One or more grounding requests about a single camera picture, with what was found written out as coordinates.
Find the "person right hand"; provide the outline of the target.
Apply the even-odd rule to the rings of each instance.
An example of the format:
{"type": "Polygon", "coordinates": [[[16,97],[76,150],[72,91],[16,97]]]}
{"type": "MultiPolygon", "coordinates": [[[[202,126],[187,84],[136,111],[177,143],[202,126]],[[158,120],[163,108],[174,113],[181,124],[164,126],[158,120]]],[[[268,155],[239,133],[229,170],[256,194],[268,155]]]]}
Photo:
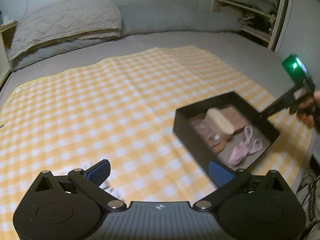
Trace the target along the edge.
{"type": "Polygon", "coordinates": [[[310,106],[313,103],[319,104],[319,90],[316,90],[313,94],[313,96],[309,96],[305,98],[299,105],[297,110],[295,110],[293,107],[290,108],[289,113],[291,115],[295,115],[296,118],[303,122],[308,128],[313,128],[315,122],[313,115],[307,114],[306,110],[310,108],[310,106]]]}

